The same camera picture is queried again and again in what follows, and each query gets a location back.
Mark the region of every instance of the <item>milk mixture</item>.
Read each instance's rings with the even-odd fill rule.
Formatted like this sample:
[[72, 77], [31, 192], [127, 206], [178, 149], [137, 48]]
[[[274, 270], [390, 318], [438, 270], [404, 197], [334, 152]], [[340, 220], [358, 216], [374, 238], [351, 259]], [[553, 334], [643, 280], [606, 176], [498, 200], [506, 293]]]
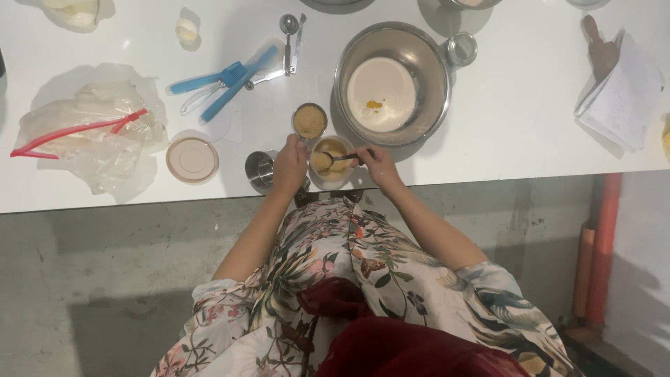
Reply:
[[417, 97], [409, 71], [390, 58], [372, 58], [358, 66], [346, 95], [354, 118], [375, 132], [402, 127]]

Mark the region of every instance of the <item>hand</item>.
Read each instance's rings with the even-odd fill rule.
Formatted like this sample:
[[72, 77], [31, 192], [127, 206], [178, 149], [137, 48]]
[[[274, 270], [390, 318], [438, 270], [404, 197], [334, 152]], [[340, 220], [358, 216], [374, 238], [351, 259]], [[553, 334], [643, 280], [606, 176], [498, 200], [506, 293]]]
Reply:
[[298, 135], [286, 138], [286, 145], [279, 151], [273, 165], [273, 191], [293, 197], [307, 175], [309, 151]]
[[370, 178], [379, 186], [382, 194], [389, 196], [389, 193], [398, 188], [404, 188], [405, 184], [398, 175], [398, 170], [395, 168], [395, 162], [391, 153], [378, 146], [364, 146], [356, 149], [353, 153], [358, 154], [351, 163], [352, 168], [357, 166], [367, 165], [370, 171]]

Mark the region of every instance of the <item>person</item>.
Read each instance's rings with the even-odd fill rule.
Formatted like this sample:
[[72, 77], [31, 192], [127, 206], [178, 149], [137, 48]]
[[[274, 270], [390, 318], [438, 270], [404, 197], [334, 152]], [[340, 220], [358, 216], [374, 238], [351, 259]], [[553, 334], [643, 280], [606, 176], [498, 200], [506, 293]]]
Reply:
[[[514, 278], [403, 184], [390, 152], [355, 152], [352, 167], [367, 167], [420, 247], [346, 197], [284, 218], [309, 153], [290, 135], [274, 163], [273, 188], [212, 281], [195, 288], [185, 335], [153, 377], [363, 376], [401, 365], [434, 371], [452, 359], [477, 364], [452, 362], [479, 371], [459, 376], [582, 375]], [[411, 350], [422, 344], [434, 347]], [[470, 356], [456, 357], [465, 351]], [[481, 372], [506, 363], [519, 370]], [[359, 373], [337, 369], [344, 366]]]

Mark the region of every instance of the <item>concrete floor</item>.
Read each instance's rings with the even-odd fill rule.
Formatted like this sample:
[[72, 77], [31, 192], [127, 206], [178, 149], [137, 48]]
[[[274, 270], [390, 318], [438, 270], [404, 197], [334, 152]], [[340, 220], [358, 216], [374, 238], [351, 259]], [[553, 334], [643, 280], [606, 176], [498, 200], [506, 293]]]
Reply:
[[[569, 313], [592, 176], [414, 188], [518, 279]], [[260, 198], [0, 215], [0, 375], [148, 376]], [[364, 209], [405, 230], [379, 191]]]

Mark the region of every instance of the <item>floral dress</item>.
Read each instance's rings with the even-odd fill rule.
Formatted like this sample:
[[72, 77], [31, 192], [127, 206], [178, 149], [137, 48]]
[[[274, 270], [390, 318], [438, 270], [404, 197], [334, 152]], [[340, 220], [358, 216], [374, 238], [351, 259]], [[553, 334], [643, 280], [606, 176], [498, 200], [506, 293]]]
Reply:
[[247, 281], [198, 286], [185, 336], [151, 376], [313, 376], [348, 321], [309, 315], [295, 296], [331, 276], [358, 285], [377, 316], [502, 350], [531, 376], [582, 376], [506, 270], [486, 262], [451, 271], [347, 199], [290, 213], [269, 265]]

